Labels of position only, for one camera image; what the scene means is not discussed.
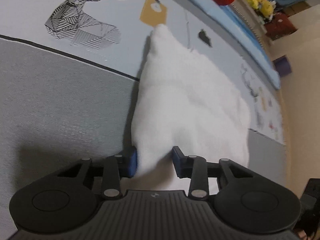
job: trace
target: black line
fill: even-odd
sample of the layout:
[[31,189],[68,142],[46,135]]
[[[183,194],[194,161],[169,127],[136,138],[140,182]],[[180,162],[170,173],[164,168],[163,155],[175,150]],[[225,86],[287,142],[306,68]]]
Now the black line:
[[90,61],[90,60],[87,60],[87,59],[84,59],[84,58],[81,58],[81,57],[78,57],[78,56],[75,56],[75,55],[60,51],[60,50],[57,50],[57,49],[53,49],[53,48],[50,48],[50,47],[47,47],[47,46],[44,46],[44,45],[41,45],[41,44],[38,44],[38,43],[35,43],[35,42],[32,42],[32,41],[13,38],[13,37],[1,35],[1,34],[0,34],[0,38],[8,40],[8,41],[17,41],[17,42],[21,42],[21,43],[24,43],[24,44],[28,44],[30,46],[33,46],[33,47],[36,47],[36,48],[39,48],[39,49],[44,49],[44,50],[47,50],[47,51],[50,51],[50,52],[54,52],[54,53],[60,54],[60,55],[65,56],[65,57],[73,58],[73,59],[79,60],[81,62],[93,65],[95,67],[102,68],[104,70],[108,70],[110,72],[116,73],[116,74],[118,74],[120,76],[124,76],[124,77],[130,78],[130,79],[135,80],[135,81],[140,81],[140,78],[133,77],[131,75],[128,75],[128,74],[123,73],[123,72],[120,72],[120,71],[115,70],[113,68],[109,68],[109,67],[106,67],[104,65],[95,63],[93,61]]

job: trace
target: white fabric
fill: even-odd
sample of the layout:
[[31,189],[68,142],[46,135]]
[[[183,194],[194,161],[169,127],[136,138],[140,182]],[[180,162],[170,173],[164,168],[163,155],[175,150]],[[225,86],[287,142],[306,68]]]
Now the white fabric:
[[[190,179],[178,179],[173,146],[208,162],[229,158],[247,166],[250,112],[233,83],[206,56],[183,47],[165,25],[151,35],[132,120],[138,172],[123,189],[188,192]],[[217,192],[210,182],[210,193]]]

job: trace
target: deer print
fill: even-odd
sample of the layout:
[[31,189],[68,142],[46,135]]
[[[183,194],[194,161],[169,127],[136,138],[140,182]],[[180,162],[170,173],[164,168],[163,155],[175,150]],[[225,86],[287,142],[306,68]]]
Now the deer print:
[[120,42],[120,31],[116,26],[100,22],[83,12],[88,1],[65,0],[45,23],[49,34],[57,39],[68,39],[72,44],[100,49]]

